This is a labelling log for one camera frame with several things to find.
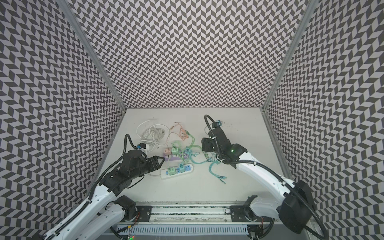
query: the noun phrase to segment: coiled white cable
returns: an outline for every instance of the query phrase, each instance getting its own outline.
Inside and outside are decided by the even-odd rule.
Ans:
[[[144,123],[146,122],[149,122],[149,121],[154,121],[155,124],[153,124],[151,127],[145,129],[141,135],[139,135],[138,133],[138,130],[139,130],[139,127],[141,125],[143,125]],[[156,126],[164,126],[166,131],[167,131],[167,136],[169,136],[169,128],[164,125],[164,124],[159,124],[159,123],[156,123],[155,120],[153,119],[150,119],[150,120],[147,120],[147,121],[144,121],[142,122],[137,128],[136,128],[136,134],[137,136],[140,138],[140,142],[143,142],[149,146],[151,146],[151,150],[148,150],[147,149],[147,152],[151,152],[153,149],[155,149],[156,146],[164,146],[167,144],[167,140],[168,140],[168,137],[167,137],[167,140],[164,144],[159,144],[160,140],[162,138],[164,138],[164,136],[166,135],[166,131],[162,128],[158,128]]]

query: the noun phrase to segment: green cable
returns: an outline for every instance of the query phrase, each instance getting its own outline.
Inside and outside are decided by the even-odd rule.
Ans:
[[[226,179],[227,177],[225,177],[225,176],[220,176],[220,175],[217,175],[217,174],[215,174],[215,173],[213,173],[212,172],[212,166],[214,165],[214,164],[220,164],[221,162],[220,161],[218,161],[218,160],[216,160],[216,159],[214,159],[214,154],[212,154],[212,157],[209,157],[208,156],[208,154],[206,153],[206,152],[204,152],[203,151],[203,149],[201,148],[201,146],[199,146],[199,145],[194,145],[195,144],[195,137],[192,135],[192,134],[190,134],[188,131],[185,131],[186,133],[187,133],[187,135],[188,136],[191,136],[191,138],[192,138],[192,142],[191,142],[191,145],[189,145],[189,146],[187,146],[184,150],[182,150],[182,151],[179,151],[179,156],[180,156],[180,158],[183,160],[183,162],[184,163],[187,163],[189,160],[191,160],[191,162],[192,163],[194,163],[194,164],[203,164],[203,163],[206,163],[206,162],[212,162],[210,165],[209,165],[209,172],[213,175],[213,176],[215,176],[217,179],[219,179],[222,183],[224,183],[224,184],[226,184],[224,181],[223,181],[223,179]],[[195,162],[193,159],[192,159],[192,156],[193,157],[196,157],[196,155],[198,154],[197,152],[195,152],[195,153],[193,153],[193,151],[191,150],[191,148],[199,148],[202,152],[203,152],[203,154],[204,154],[204,156],[205,156],[205,158],[206,158],[206,160],[205,161],[203,161],[203,162]]]
[[[174,141],[174,142],[172,142],[171,144],[172,144],[172,147],[177,147],[177,148],[179,148],[179,149],[181,148],[181,142],[180,142],[179,140]]]

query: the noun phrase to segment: black and white checkered wall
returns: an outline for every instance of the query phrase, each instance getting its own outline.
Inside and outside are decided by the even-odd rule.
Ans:
[[[383,9],[321,0],[268,108],[332,239],[384,239]]]
[[[68,0],[129,108],[264,102],[307,0]]]
[[[82,201],[122,110],[53,0],[0,12],[0,239],[16,239]]]

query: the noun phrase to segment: white power strip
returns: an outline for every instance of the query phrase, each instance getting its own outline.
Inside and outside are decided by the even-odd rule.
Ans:
[[[172,177],[178,177],[178,176],[184,176],[186,174],[189,174],[189,173],[192,173],[193,170],[195,170],[195,168],[193,167],[192,164],[186,164],[184,165],[184,169],[185,171],[184,172],[180,172],[180,169],[179,167],[174,167],[176,169],[176,174],[174,175],[169,175],[168,174],[168,169],[163,169],[161,170],[161,179],[168,179],[168,178],[172,178]]]

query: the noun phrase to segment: white robotic arm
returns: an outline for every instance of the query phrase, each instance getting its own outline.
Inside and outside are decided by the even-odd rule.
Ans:
[[[239,156],[239,160],[253,160],[260,163],[255,157],[253,157],[249,152],[245,152]],[[267,170],[254,165],[254,164],[236,164],[238,170],[245,172],[252,178],[254,178],[258,183],[263,185],[269,192],[275,197],[275,199],[265,199],[261,197],[255,198],[251,204],[250,208],[256,216],[265,216],[275,219],[279,219],[279,212],[277,212],[277,207],[281,206],[287,193],[291,192],[285,185],[278,181],[278,179],[273,176]],[[282,179],[294,188],[293,180],[285,178],[280,175]]]
[[[94,221],[91,221],[101,209],[103,209],[109,202],[115,201],[117,197],[113,192],[108,192],[108,188],[104,185],[97,186],[95,188],[92,200],[88,198],[84,200],[75,210],[73,210],[65,219],[63,219],[57,226],[46,232],[45,240],[56,240],[56,239],[83,239],[87,240],[96,239],[99,235],[92,238],[91,234],[81,234],[87,232],[87,228],[94,228],[95,223],[98,222],[99,216]],[[109,216],[107,221],[103,221],[103,229],[107,230],[116,222],[123,219],[125,211],[118,204],[114,204],[116,211],[120,210],[119,213],[114,216]]]

